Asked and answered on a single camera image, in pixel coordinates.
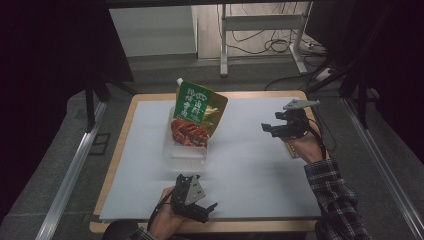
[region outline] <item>person's hand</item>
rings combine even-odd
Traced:
[[[318,131],[316,126],[312,126],[315,131]],[[308,132],[301,138],[281,138],[285,143],[290,144],[297,154],[308,164],[323,160],[321,148],[319,147],[318,141],[315,136]]]
[[[159,202],[168,195],[174,187],[165,188]],[[155,219],[153,219],[149,232],[159,240],[169,239],[178,230],[184,221],[184,217],[175,215],[172,210],[171,197],[160,208]]]

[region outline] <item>wall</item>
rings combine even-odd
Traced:
[[[110,9],[127,57],[196,53],[191,6]]]

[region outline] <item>shirt cuff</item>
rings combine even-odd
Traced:
[[[336,160],[327,159],[305,165],[306,177],[311,186],[341,178]]]

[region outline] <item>dark background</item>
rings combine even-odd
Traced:
[[[132,81],[105,5],[5,1],[0,6],[0,217],[37,168],[66,115],[68,99],[95,82]],[[349,62],[379,2],[357,1],[342,43],[353,41],[338,64]],[[422,117],[423,3],[397,3],[372,46],[368,84],[377,109],[424,161]]]

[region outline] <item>food package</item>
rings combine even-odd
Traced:
[[[204,86],[178,80],[172,137],[185,146],[207,147],[228,99]]]

